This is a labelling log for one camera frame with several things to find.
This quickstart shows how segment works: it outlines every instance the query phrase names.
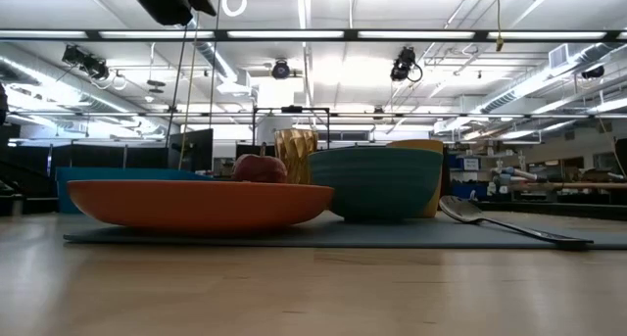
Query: table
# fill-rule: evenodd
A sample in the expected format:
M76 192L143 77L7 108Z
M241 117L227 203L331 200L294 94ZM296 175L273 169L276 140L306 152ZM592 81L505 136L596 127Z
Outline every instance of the table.
M490 216L578 229L627 223ZM64 245L0 217L2 336L619 335L627 253Z

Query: teal bowl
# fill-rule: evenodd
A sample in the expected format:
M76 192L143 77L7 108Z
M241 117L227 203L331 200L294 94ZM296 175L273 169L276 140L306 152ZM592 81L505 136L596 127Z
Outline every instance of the teal bowl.
M427 205L442 154L421 149L354 147L309 156L312 183L335 188L331 211L346 221L400 221Z

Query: blue bin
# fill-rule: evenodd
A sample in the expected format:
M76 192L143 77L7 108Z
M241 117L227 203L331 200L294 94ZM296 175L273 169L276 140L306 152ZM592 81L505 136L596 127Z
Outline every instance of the blue bin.
M57 168L59 213L80 214L68 193L71 180L213 180L184 170L157 168Z

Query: spoon handle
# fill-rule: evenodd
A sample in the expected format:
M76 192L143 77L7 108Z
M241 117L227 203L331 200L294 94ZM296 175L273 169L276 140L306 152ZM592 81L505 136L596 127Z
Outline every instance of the spoon handle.
M562 236L560 234L555 234L555 233L550 233L550 232L545 232L545 231L541 231L541 230L537 230L537 229L532 229L532 228L527 228L527 227L520 227L517 226L515 224L511 224L511 223L505 223L505 222L501 222L495 219L491 219L491 218L485 218L483 217L484 221L488 221L488 222L492 222L493 224L497 224L499 226L505 227L505 228L509 228L512 230L515 230L516 232L522 233L524 235L536 238L536 239L540 239L546 242L552 242L552 243L556 243L556 244L564 244L564 243L578 243L578 244L583 244L583 243L589 243L589 244L593 244L595 243L592 240L589 239L582 239L582 238L574 238L574 237L567 237L567 236Z

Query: bowl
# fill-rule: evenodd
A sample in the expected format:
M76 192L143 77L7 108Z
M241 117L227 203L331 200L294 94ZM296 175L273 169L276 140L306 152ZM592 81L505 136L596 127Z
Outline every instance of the bowl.
M355 147L309 156L312 182L335 189L330 210L346 221L399 221L426 207L438 186L442 154Z
M400 140L393 141L386 145L387 147L404 148L404 149L423 149L431 150L442 154L444 151L444 143L439 140L428 139L416 139L416 140ZM417 213L417 217L435 217L438 212L438 204L440 201L440 185L442 183L442 172L440 171L440 179L438 180L438 186L433 191L431 200L427 203L424 209Z
M170 180L68 183L85 214L106 223L194 234L255 233L320 215L333 189L313 185Z

